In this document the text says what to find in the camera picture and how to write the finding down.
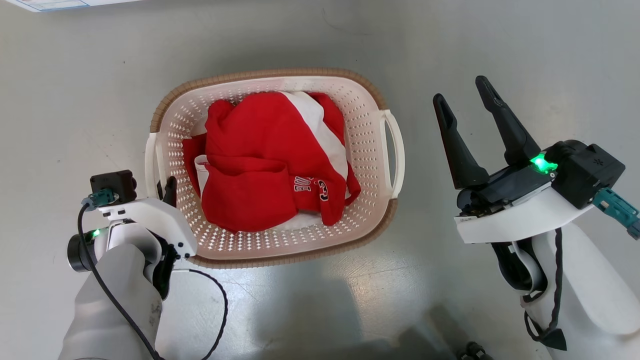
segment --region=brown basket rim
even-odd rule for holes
[[[188,81],[186,83],[181,84],[180,86],[174,88],[164,99],[160,102],[160,105],[156,108],[154,112],[153,119],[151,120],[151,133],[157,133],[160,131],[160,126],[162,125],[162,120],[164,119],[164,115],[167,109],[173,104],[173,102],[178,99],[178,97],[184,95],[185,93],[207,87],[212,85],[224,84],[224,83],[233,83],[236,81],[243,80],[251,80],[251,79],[262,79],[262,78],[280,78],[284,76],[333,76],[337,78],[346,78],[356,83],[360,84],[364,87],[376,101],[378,105],[378,109],[387,110],[387,103],[378,90],[369,80],[357,74],[356,72],[344,69],[327,69],[327,68],[295,68],[295,69],[276,69],[276,70],[258,70],[258,71],[247,71],[247,72],[237,72],[234,74],[213,76],[211,78],[199,79]],[[336,255],[342,252],[346,252],[349,250],[353,250],[364,246],[374,239],[380,236],[391,224],[394,216],[396,214],[397,209],[397,199],[390,199],[387,205],[387,210],[382,216],[380,223],[368,234],[362,236],[358,239],[348,241],[346,243],[341,243],[338,245],[333,245],[331,247],[326,247],[323,249],[310,250],[306,252],[301,252],[297,254],[291,255],[280,255],[273,256],[270,258],[259,258],[259,259],[233,259],[233,260],[220,260],[220,259],[209,259],[204,258],[202,256],[196,255],[189,258],[189,261],[206,268],[252,268],[252,267],[262,267],[262,266],[273,266],[273,265],[282,265],[282,264],[291,264],[297,263],[300,261],[313,260],[317,258],[321,258],[324,256]]]

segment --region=white handle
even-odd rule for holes
[[[156,136],[157,133],[150,133],[147,139],[147,148],[145,150],[145,183],[147,184],[147,196],[158,199],[156,188]]]
[[[391,139],[394,142],[394,149],[396,153],[396,178],[394,179],[393,185],[391,186],[391,199],[397,199],[398,194],[400,194],[400,190],[402,190],[402,184],[404,182],[404,142],[402,141],[402,134],[400,133],[400,127],[398,126],[396,117],[391,114],[390,110],[382,111],[382,120],[389,126],[389,130],[391,131]],[[381,123],[382,135],[386,136],[384,122]],[[383,151],[388,159],[386,144]]]

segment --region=red and white sweatshirt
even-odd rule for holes
[[[320,212],[333,225],[360,193],[346,158],[344,117],[325,94],[216,101],[205,127],[206,134],[183,140],[184,162],[207,220],[224,229],[263,231],[299,210]],[[196,158],[206,171],[197,171]]]

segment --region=clothing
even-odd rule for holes
[[[207,220],[220,227],[262,231],[299,210],[320,212],[333,225],[360,193],[346,159],[344,118],[325,94],[216,101],[205,127],[183,140],[184,161]]]

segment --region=metallic surface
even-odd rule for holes
[[[541,147],[576,138],[627,164],[615,190],[639,204],[639,14],[624,0],[153,0],[41,14],[0,2],[0,357],[59,353],[87,276],[66,261],[79,201],[91,175],[143,174],[149,121],[167,91],[215,74],[322,66],[362,73],[397,117],[407,169],[396,219],[343,255],[208,271],[230,298],[216,358],[437,360],[473,339],[498,360],[548,359],[490,246],[464,245],[456,232],[429,100],[447,97],[469,149],[494,172],[504,148],[473,84],[485,75]],[[98,213],[85,220],[104,225]],[[624,228],[596,211],[579,225],[640,293],[640,248]],[[160,353],[201,358],[221,314],[207,279],[175,274]]]

